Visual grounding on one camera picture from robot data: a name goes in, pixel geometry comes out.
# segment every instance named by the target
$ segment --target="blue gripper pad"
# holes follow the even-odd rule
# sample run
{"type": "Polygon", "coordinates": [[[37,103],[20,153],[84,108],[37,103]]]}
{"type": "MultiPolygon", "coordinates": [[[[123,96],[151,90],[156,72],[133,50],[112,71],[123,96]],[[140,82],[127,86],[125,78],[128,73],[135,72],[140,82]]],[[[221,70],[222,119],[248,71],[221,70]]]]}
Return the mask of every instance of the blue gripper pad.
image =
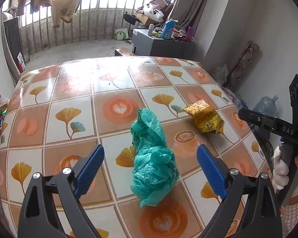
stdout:
{"type": "Polygon", "coordinates": [[[104,156],[104,147],[101,145],[97,146],[78,174],[76,178],[76,189],[74,191],[74,194],[78,199],[87,193],[97,171],[103,163],[104,156]]]}
{"type": "Polygon", "coordinates": [[[228,194],[225,185],[225,176],[222,173],[222,171],[228,170],[225,163],[221,159],[215,158],[205,145],[198,147],[196,157],[213,192],[220,196],[222,200],[225,199],[228,194]]]}

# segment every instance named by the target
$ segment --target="silver screw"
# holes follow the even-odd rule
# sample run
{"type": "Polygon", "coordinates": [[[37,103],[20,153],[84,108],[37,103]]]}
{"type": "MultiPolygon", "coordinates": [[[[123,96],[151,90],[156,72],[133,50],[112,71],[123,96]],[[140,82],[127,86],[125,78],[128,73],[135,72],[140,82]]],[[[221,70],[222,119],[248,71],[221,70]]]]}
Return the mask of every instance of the silver screw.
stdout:
{"type": "Polygon", "coordinates": [[[72,169],[70,169],[69,167],[65,167],[62,172],[63,172],[63,174],[68,175],[71,173],[71,171],[72,171],[72,169]]]}
{"type": "Polygon", "coordinates": [[[268,178],[268,175],[265,174],[265,173],[261,173],[261,177],[262,177],[263,179],[267,179],[267,178],[268,178]]]}
{"type": "Polygon", "coordinates": [[[236,175],[238,175],[239,172],[238,172],[237,169],[232,168],[232,169],[230,170],[230,173],[231,173],[232,175],[236,176],[236,175]]]}
{"type": "Polygon", "coordinates": [[[34,179],[37,179],[37,178],[39,178],[40,177],[40,173],[35,173],[35,174],[33,174],[33,178],[34,179]]]}

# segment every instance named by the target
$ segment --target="yellow snack bag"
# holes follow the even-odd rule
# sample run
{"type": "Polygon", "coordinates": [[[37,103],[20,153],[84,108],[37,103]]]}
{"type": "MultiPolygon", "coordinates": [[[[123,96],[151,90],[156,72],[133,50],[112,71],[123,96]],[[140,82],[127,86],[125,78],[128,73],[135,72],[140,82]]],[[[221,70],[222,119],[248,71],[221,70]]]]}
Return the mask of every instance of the yellow snack bag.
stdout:
{"type": "Polygon", "coordinates": [[[184,112],[193,117],[196,127],[201,132],[216,131],[224,125],[221,116],[209,106],[203,99],[182,108],[184,112]]]}

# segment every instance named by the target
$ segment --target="crumpled teal plastic bag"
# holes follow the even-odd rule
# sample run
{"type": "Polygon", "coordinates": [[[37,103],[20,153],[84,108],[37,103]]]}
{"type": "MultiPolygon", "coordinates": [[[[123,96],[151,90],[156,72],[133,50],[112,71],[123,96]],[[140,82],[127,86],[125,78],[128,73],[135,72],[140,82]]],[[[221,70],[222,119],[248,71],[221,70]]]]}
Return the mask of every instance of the crumpled teal plastic bag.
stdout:
{"type": "Polygon", "coordinates": [[[158,118],[147,108],[138,109],[131,134],[137,155],[130,189],[141,200],[140,207],[157,206],[179,178],[174,154],[158,118]]]}

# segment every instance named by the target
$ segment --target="gray box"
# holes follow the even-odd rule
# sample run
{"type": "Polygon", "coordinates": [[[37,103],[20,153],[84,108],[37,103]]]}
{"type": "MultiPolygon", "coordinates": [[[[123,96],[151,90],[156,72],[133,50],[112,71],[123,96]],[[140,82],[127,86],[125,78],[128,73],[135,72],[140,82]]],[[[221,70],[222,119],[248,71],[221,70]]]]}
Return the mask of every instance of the gray box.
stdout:
{"type": "Polygon", "coordinates": [[[156,38],[147,33],[147,29],[133,30],[131,47],[135,55],[194,60],[195,43],[156,38]]]}

